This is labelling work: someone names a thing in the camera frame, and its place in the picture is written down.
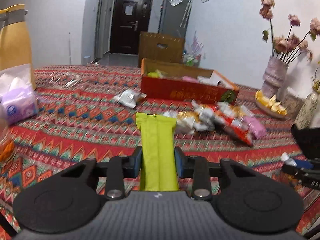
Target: metal screw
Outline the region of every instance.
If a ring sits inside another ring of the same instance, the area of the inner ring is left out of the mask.
[[[119,189],[112,189],[108,191],[107,196],[111,198],[119,198],[122,196],[122,192]]]
[[[210,191],[205,188],[199,188],[199,189],[195,190],[195,195],[197,197],[207,197],[210,195]]]

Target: dried rose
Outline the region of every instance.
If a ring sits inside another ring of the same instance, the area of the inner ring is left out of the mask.
[[[320,35],[320,21],[317,18],[311,20],[310,29],[312,34]]]
[[[288,42],[284,36],[275,37],[273,40],[273,46],[278,53],[288,52]]]
[[[275,4],[275,0],[260,0],[261,1],[261,5],[267,5],[269,8],[274,7]]]
[[[288,19],[289,19],[290,24],[291,24],[292,26],[300,26],[300,23],[301,23],[301,22],[300,22],[300,20],[298,19],[298,16],[289,14],[289,15],[288,15]]]
[[[299,37],[292,34],[288,39],[288,45],[287,45],[288,52],[294,50],[298,46],[299,43],[300,43]]]
[[[301,51],[306,51],[308,48],[308,42],[307,41],[302,41],[300,44],[299,44],[299,49]]]
[[[312,51],[311,50],[308,50],[308,61],[312,61],[312,59],[313,59],[313,53],[312,53]]]
[[[271,20],[273,18],[272,11],[269,8],[262,7],[260,9],[260,15],[266,20]]]

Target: tablecloth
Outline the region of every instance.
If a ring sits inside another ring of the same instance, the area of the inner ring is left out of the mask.
[[[79,75],[77,85],[66,88],[70,75]],[[150,99],[136,109],[117,104],[114,95],[130,88],[140,90],[140,69],[102,66],[47,66],[35,70],[39,114],[10,128],[15,141],[15,157],[0,170],[0,212],[19,229],[12,214],[12,202],[21,189],[77,163],[94,157],[98,162],[116,155],[130,155],[141,144],[135,125],[135,113],[161,114],[171,109],[191,110],[189,102]],[[252,147],[234,140],[224,132],[175,135],[175,145],[187,155],[204,156],[210,162],[231,158],[269,177],[274,177],[282,164],[280,156],[303,159],[290,132],[292,120],[270,118],[254,103],[256,89],[240,86],[236,104],[246,105],[265,125],[268,134],[255,140]],[[100,179],[97,192],[103,194],[105,179]],[[182,190],[190,190],[192,180],[180,180]],[[138,189],[139,181],[125,180],[125,189]],[[219,190],[212,178],[214,193]],[[302,187],[305,213],[297,227],[306,233],[320,216],[320,192]],[[0,230],[0,240],[9,237]]]

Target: blue logo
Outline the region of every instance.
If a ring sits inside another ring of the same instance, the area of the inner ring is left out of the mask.
[[[13,116],[16,113],[17,113],[17,109],[15,106],[8,106],[7,107],[7,115],[8,116]]]

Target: red box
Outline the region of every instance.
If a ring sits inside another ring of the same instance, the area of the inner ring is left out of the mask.
[[[167,78],[151,78],[148,72],[163,71],[171,77],[198,76],[210,78],[213,73],[227,83],[229,88],[192,83]],[[156,60],[142,60],[141,64],[141,92],[148,98],[161,98],[170,100],[197,100],[204,104],[215,104],[225,101],[234,104],[239,93],[239,88],[215,70],[189,67],[178,63],[160,62]]]

